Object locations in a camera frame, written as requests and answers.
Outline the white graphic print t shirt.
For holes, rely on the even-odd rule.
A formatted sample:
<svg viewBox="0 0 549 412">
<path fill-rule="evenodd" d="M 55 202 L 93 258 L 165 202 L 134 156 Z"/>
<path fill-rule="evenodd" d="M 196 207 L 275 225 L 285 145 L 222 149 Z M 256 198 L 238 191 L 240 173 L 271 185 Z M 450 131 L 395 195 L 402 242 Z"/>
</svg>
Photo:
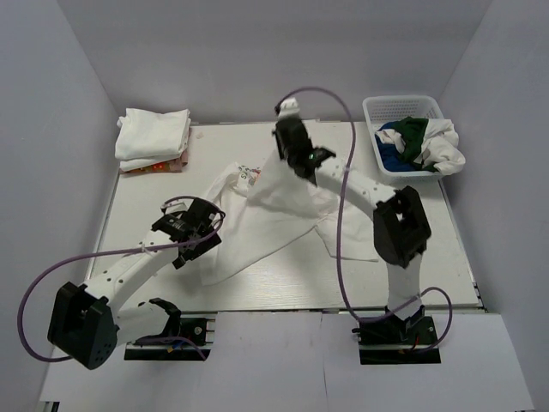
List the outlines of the white graphic print t shirt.
<svg viewBox="0 0 549 412">
<path fill-rule="evenodd" d="M 350 203 L 298 178 L 277 154 L 263 166 L 233 163 L 210 185 L 205 198 L 225 211 L 220 245 L 197 259 L 202 285 L 225 281 L 314 231 L 325 255 L 378 260 L 370 219 Z"/>
</svg>

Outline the blue t shirt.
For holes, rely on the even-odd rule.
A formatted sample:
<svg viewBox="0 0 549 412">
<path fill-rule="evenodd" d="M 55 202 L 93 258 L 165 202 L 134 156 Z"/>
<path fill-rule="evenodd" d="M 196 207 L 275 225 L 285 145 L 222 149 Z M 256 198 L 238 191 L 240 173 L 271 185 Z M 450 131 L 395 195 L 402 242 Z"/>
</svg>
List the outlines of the blue t shirt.
<svg viewBox="0 0 549 412">
<path fill-rule="evenodd" d="M 380 133 L 384 130 L 392 130 L 395 122 L 388 122 L 383 124 L 376 132 L 375 139 L 379 154 L 382 159 L 383 166 L 389 172 L 393 173 L 410 173 L 418 172 L 421 170 L 421 165 L 414 163 L 406 163 L 400 160 L 396 146 L 389 140 L 384 142 L 380 138 Z"/>
</svg>

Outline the dark green t shirt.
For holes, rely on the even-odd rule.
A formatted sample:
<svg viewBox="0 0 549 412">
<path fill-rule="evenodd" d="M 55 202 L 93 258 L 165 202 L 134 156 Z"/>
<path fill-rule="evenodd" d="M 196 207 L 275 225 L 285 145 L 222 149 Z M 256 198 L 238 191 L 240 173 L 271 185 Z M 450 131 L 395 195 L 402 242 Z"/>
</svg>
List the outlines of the dark green t shirt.
<svg viewBox="0 0 549 412">
<path fill-rule="evenodd" d="M 406 117 L 395 122 L 393 129 L 401 135 L 404 149 L 399 155 L 401 161 L 421 165 L 421 170 L 436 173 L 437 169 L 433 166 L 427 166 L 424 161 L 417 161 L 421 156 L 421 146 L 424 141 L 425 131 L 429 120 L 427 118 Z"/>
</svg>

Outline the plain white t shirt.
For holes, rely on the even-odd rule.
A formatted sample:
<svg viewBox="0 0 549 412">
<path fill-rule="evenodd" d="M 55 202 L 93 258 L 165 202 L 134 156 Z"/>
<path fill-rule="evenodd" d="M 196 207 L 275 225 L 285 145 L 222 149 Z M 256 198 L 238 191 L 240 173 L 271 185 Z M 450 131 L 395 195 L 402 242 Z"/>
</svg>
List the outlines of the plain white t shirt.
<svg viewBox="0 0 549 412">
<path fill-rule="evenodd" d="M 424 161 L 427 166 L 433 165 L 437 173 L 444 176 L 460 172 L 466 159 L 458 149 L 459 135 L 455 131 L 453 122 L 445 118 L 428 118 L 428 120 L 421 146 L 422 153 L 417 161 Z M 380 138 L 384 142 L 391 140 L 399 153 L 404 149 L 401 135 L 394 129 L 382 131 Z"/>
</svg>

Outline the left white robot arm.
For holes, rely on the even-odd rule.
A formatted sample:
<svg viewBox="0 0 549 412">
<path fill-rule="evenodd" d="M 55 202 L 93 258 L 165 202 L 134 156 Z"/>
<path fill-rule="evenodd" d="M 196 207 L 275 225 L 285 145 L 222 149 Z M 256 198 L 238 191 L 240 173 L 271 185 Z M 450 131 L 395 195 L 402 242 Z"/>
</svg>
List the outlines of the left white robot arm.
<svg viewBox="0 0 549 412">
<path fill-rule="evenodd" d="M 159 297 L 128 301 L 166 266 L 180 269 L 219 245 L 226 214 L 198 197 L 192 197 L 189 206 L 173 210 L 167 203 L 161 210 L 137 248 L 121 252 L 101 275 L 79 286 L 67 282 L 57 291 L 48 341 L 89 370 L 103 365 L 126 343 L 183 340 L 181 311 L 175 304 Z"/>
</svg>

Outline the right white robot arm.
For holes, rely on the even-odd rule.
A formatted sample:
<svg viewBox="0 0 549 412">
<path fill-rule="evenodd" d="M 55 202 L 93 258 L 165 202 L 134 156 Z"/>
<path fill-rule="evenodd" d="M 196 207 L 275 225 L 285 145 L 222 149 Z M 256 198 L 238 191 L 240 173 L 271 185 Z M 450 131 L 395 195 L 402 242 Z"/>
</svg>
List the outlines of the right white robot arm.
<svg viewBox="0 0 549 412">
<path fill-rule="evenodd" d="M 342 158 L 324 147 L 315 147 L 299 116 L 299 103 L 286 98 L 275 107 L 274 136 L 280 158 L 300 178 L 349 202 L 373 223 L 377 255 L 386 263 L 388 302 L 394 315 L 387 321 L 389 335 L 407 342 L 419 330 L 425 307 L 420 297 L 420 267 L 431 237 L 419 193 L 406 186 L 397 190 L 351 169 Z"/>
</svg>

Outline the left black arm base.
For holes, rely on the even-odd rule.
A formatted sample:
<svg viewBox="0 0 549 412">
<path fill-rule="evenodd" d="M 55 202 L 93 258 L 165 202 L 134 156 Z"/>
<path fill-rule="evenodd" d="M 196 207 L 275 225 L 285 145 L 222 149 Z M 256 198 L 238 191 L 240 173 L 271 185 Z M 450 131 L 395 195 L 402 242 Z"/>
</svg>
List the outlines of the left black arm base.
<svg viewBox="0 0 549 412">
<path fill-rule="evenodd" d="M 184 313 L 176 330 L 128 343 L 125 361 L 205 361 L 214 343 L 213 313 Z"/>
</svg>

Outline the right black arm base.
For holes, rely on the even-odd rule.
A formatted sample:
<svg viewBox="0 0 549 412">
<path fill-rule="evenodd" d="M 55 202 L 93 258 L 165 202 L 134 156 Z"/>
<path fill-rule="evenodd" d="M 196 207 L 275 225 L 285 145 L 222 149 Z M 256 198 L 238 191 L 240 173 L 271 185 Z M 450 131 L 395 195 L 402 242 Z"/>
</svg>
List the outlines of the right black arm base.
<svg viewBox="0 0 549 412">
<path fill-rule="evenodd" d="M 405 323 L 396 315 L 352 329 L 358 339 L 361 365 L 396 366 L 440 364 L 437 331 L 421 309 Z"/>
</svg>

